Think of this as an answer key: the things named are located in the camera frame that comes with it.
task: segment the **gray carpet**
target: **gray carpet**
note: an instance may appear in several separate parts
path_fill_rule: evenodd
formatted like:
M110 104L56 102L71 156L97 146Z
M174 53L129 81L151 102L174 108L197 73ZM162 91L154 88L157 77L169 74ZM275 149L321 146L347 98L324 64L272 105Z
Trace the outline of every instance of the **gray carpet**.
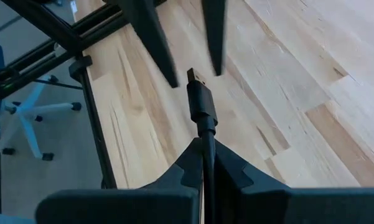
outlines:
M50 5L49 8L65 21L73 22L68 1L64 1L62 7ZM0 1L0 26L16 16ZM47 39L24 19L0 32L6 63ZM64 63L49 74L55 75L62 83L78 85L69 77L68 66L69 63ZM22 101L33 86L33 83L29 84L6 100ZM11 141L10 146L16 148L16 154L2 156L3 214L33 218L37 204L51 193L62 189L100 188L101 170L82 91L46 86L37 105L76 101L83 105L80 112L50 114L44 116L43 122L34 124L40 150L54 153L53 161L35 159L21 130ZM8 116L2 116L3 131Z

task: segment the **wood grain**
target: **wood grain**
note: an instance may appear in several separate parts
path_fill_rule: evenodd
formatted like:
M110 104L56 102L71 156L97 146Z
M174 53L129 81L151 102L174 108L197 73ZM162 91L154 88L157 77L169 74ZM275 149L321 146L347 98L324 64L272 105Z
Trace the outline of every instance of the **wood grain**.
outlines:
M77 0L79 20L103 3ZM374 186L374 1L228 0L213 76L199 0L157 7L180 88L130 25L91 46L88 73L119 188L157 179L197 135L186 71L212 90L216 138L292 187Z

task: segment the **blue chair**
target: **blue chair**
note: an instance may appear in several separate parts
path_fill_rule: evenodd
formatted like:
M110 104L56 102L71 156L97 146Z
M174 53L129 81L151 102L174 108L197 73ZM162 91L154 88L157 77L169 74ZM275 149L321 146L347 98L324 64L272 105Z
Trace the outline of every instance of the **blue chair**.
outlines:
M0 46L0 69L4 68L4 55L2 48ZM44 75L42 80L50 81L52 76ZM22 102L13 102L11 105L7 105L5 101L0 101L0 113L2 111L8 111L11 116L9 121L9 127L5 132L0 133L0 152L3 154L13 154L14 149L6 147L12 136L16 133L19 121L21 121L21 126L25 132L26 139L29 143L30 149L34 157L42 159L44 161L51 161L53 159L53 153L41 153L39 146L37 144L35 132L32 127L30 118L34 121L42 121L43 117L41 114L51 113L54 111L63 111L63 110L73 110L80 111L82 106L80 103L58 103L53 105L45 106L35 106L36 101L38 100L45 84L36 83L35 88L32 90L32 93Z

